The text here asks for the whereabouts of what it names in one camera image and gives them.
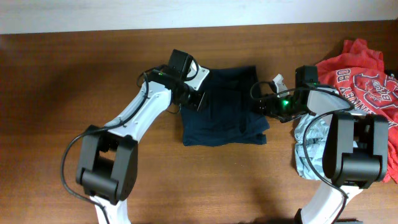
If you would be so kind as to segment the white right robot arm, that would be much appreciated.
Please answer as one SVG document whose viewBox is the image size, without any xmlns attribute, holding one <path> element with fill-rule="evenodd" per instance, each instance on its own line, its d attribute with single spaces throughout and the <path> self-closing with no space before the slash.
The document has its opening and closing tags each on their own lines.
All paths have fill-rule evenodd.
<svg viewBox="0 0 398 224">
<path fill-rule="evenodd" d="M 295 71 L 295 88 L 288 89 L 281 75 L 268 82 L 272 92 L 254 97 L 256 110 L 286 123 L 314 115 L 306 130 L 323 119 L 329 125 L 322 156 L 324 174 L 311 201 L 297 210 L 294 223 L 338 223 L 353 197 L 380 182 L 387 173 L 388 121 L 379 114 L 357 110 L 330 85 L 318 81 L 315 66 Z"/>
</svg>

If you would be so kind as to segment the navy blue shorts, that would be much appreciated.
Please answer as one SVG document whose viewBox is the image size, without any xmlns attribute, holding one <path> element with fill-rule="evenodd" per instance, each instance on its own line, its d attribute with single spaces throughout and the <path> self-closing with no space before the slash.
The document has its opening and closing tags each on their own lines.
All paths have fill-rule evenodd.
<svg viewBox="0 0 398 224">
<path fill-rule="evenodd" d="M 264 145 L 264 131 L 270 128 L 266 117 L 254 111 L 250 94 L 258 82 L 254 65 L 211 69 L 201 89 L 208 98 L 201 111 L 182 108 L 184 146 L 222 146 L 229 143 Z"/>
</svg>

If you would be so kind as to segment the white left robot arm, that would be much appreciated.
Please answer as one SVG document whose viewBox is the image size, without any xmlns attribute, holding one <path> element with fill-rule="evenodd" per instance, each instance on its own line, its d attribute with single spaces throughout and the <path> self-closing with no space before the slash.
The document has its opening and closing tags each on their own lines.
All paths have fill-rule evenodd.
<svg viewBox="0 0 398 224">
<path fill-rule="evenodd" d="M 129 223 L 127 198 L 137 179 L 138 144 L 156 117 L 171 104 L 199 111 L 206 93 L 201 85 L 210 70 L 193 56 L 173 50 L 168 63 L 141 73 L 137 96 L 102 127 L 80 136 L 76 182 L 95 206 L 99 223 Z"/>
</svg>

